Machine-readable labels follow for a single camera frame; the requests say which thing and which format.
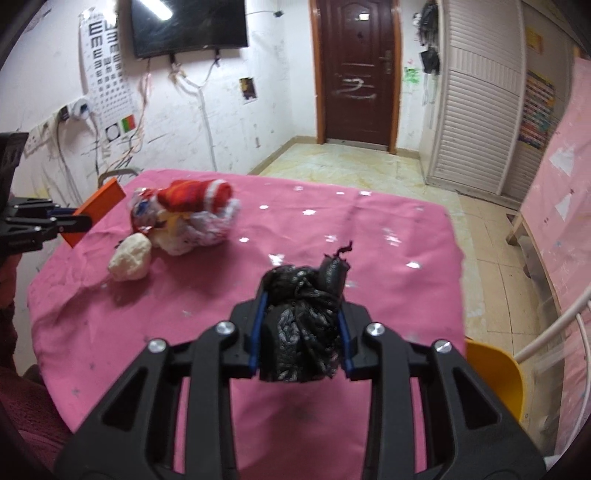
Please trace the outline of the small dark wall picture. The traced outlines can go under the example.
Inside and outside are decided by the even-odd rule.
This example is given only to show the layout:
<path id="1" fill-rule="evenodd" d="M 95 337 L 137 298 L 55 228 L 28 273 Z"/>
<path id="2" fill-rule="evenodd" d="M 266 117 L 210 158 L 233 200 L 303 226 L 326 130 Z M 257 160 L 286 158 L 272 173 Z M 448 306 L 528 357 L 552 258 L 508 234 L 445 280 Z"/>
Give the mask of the small dark wall picture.
<path id="1" fill-rule="evenodd" d="M 242 90 L 242 98 L 245 102 L 256 100 L 256 85 L 254 79 L 251 77 L 239 79 L 240 90 Z"/>

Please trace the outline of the yellow wardrobe sticker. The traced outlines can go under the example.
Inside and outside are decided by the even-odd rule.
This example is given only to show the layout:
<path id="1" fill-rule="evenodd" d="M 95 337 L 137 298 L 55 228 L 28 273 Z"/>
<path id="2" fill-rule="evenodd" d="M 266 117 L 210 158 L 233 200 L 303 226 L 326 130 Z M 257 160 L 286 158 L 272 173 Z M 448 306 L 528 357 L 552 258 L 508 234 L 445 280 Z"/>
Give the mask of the yellow wardrobe sticker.
<path id="1" fill-rule="evenodd" d="M 529 49 L 542 55 L 544 52 L 543 37 L 534 28 L 526 27 L 526 43 Z"/>

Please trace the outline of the white wall power strip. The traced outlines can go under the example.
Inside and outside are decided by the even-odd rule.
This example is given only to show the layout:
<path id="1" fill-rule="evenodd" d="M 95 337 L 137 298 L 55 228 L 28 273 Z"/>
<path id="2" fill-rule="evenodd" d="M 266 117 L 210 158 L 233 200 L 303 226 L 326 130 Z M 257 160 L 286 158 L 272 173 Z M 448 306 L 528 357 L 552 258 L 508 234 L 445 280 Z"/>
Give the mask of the white wall power strip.
<path id="1" fill-rule="evenodd" d="M 69 120 L 87 121 L 93 114 L 92 102 L 87 97 L 81 97 L 72 103 L 61 107 L 56 113 L 29 131 L 29 136 L 24 147 L 26 156 L 32 155 L 39 148 L 47 146 L 50 142 L 57 144 L 57 125 Z"/>

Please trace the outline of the pink curtain sheet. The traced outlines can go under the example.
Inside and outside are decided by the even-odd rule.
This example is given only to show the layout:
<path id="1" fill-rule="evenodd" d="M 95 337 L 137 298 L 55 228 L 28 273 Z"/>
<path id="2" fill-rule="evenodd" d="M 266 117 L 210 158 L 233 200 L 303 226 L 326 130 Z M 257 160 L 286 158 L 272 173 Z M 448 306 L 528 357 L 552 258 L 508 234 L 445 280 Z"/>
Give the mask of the pink curtain sheet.
<path id="1" fill-rule="evenodd" d="M 570 100 L 521 207 L 560 313 L 590 291 L 590 62 L 577 58 Z"/>

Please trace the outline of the dark brown door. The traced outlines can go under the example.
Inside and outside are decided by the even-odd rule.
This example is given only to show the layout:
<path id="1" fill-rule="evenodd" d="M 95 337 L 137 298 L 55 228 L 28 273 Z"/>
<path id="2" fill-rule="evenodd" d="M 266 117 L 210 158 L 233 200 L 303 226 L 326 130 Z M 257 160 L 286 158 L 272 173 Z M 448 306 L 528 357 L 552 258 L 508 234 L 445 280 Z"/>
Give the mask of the dark brown door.
<path id="1" fill-rule="evenodd" d="M 394 154 L 401 108 L 398 1 L 311 1 L 317 141 Z"/>

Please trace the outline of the yellow plastic bin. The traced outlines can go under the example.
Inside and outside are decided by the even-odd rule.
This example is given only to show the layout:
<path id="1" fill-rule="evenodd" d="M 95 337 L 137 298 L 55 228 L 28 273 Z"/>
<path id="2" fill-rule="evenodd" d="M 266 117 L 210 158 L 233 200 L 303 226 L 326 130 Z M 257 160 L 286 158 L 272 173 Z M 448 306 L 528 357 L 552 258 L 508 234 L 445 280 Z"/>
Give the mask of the yellow plastic bin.
<path id="1" fill-rule="evenodd" d="M 506 351 L 466 338 L 466 358 L 470 366 L 521 422 L 525 413 L 525 381 L 518 363 Z"/>

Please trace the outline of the white louvered wardrobe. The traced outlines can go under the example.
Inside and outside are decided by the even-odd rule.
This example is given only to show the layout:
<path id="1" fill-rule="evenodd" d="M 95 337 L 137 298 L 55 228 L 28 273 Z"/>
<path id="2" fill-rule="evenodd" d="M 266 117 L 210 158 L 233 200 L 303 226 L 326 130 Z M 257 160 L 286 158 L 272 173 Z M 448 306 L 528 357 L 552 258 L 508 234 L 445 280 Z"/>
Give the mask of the white louvered wardrobe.
<path id="1" fill-rule="evenodd" d="M 549 142 L 570 97 L 577 36 L 554 1 L 442 1 L 439 26 L 441 71 L 429 81 L 421 144 L 425 180 L 520 205 L 547 148 L 519 140 L 527 74 L 556 89 Z M 542 55 L 528 48 L 527 26 L 542 35 Z"/>

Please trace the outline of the red white snack wrapper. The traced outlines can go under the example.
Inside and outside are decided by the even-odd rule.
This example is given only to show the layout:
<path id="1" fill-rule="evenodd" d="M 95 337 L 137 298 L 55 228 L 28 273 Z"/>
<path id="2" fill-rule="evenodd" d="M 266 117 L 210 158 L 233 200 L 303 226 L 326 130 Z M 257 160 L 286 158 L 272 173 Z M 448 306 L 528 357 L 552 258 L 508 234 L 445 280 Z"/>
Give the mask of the red white snack wrapper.
<path id="1" fill-rule="evenodd" d="M 240 201 L 222 179 L 178 179 L 165 188 L 139 188 L 130 202 L 135 233 L 171 256 L 224 242 L 235 224 Z"/>

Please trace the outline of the eye chart poster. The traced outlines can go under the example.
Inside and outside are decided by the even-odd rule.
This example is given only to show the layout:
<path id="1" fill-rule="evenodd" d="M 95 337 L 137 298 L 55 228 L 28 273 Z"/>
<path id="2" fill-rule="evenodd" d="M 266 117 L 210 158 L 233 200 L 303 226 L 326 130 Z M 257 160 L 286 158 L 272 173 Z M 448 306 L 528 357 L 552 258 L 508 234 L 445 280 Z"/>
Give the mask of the eye chart poster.
<path id="1" fill-rule="evenodd" d="M 82 67 L 100 137 L 118 141 L 137 127 L 124 70 L 116 1 L 99 1 L 79 15 Z"/>

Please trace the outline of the colourful wall chart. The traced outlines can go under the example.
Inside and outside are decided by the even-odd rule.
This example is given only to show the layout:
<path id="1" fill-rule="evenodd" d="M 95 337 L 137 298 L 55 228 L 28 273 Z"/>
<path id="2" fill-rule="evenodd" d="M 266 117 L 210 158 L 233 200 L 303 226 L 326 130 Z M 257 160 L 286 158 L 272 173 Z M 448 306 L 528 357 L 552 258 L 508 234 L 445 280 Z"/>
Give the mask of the colourful wall chart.
<path id="1" fill-rule="evenodd" d="M 529 71 L 519 133 L 521 142 L 539 151 L 546 147 L 555 100 L 555 86 L 546 78 Z"/>

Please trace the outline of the white metal chair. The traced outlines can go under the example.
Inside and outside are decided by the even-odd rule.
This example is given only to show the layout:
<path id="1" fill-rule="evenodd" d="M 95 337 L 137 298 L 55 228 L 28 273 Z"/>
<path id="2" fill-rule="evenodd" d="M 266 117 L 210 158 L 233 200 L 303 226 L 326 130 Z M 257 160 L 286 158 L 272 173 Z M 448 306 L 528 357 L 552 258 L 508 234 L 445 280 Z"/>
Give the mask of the white metal chair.
<path id="1" fill-rule="evenodd" d="M 524 428 L 552 467 L 590 420 L 590 291 L 514 359 L 526 381 Z"/>

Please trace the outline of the red orange box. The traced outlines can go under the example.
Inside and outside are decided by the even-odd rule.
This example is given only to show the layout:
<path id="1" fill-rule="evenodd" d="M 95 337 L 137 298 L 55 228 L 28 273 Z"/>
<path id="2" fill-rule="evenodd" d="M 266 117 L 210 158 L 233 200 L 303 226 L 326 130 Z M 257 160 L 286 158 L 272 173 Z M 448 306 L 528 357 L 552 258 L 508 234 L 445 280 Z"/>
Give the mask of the red orange box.
<path id="1" fill-rule="evenodd" d="M 124 198 L 125 192 L 121 185 L 115 178 L 111 178 L 99 187 L 82 206 L 78 207 L 73 215 L 89 217 L 92 220 L 92 225 L 95 226 Z"/>

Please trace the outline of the black wall television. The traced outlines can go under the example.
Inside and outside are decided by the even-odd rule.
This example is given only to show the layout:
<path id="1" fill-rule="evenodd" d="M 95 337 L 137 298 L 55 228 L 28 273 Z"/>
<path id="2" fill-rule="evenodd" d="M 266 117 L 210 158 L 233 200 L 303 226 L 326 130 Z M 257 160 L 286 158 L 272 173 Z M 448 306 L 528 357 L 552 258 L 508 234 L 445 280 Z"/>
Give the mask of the black wall television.
<path id="1" fill-rule="evenodd" d="M 177 0 L 130 2 L 137 58 L 249 46 L 245 2 Z"/>

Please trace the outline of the white paper ball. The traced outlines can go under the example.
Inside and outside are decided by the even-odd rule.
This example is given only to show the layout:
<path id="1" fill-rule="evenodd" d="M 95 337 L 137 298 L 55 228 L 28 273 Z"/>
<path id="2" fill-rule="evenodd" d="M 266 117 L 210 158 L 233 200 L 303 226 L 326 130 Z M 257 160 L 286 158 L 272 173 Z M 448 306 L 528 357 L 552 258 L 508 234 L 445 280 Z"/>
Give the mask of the white paper ball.
<path id="1" fill-rule="evenodd" d="M 117 282 L 136 281 L 149 272 L 152 245 L 142 233 L 134 233 L 115 249 L 107 269 Z"/>

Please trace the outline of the black hanging bags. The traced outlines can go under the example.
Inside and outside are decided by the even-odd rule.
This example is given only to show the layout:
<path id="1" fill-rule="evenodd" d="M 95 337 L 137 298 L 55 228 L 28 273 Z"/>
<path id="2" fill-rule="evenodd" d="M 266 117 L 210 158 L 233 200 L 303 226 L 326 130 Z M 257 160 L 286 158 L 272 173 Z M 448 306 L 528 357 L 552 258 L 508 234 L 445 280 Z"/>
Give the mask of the black hanging bags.
<path id="1" fill-rule="evenodd" d="M 424 50 L 420 53 L 424 73 L 439 76 L 439 5 L 436 0 L 427 1 L 422 10 L 414 15 L 418 39 Z"/>

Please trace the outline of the grey metal chair frame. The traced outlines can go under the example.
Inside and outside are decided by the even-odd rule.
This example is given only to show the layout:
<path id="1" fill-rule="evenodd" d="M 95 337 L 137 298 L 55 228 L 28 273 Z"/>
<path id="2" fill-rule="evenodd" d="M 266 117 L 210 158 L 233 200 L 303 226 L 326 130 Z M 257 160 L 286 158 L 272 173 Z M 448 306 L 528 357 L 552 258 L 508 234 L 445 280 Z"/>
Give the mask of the grey metal chair frame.
<path id="1" fill-rule="evenodd" d="M 108 170 L 98 176 L 97 187 L 101 188 L 107 182 L 107 180 L 111 178 L 118 178 L 121 176 L 138 176 L 139 174 L 140 170 L 133 167 Z"/>

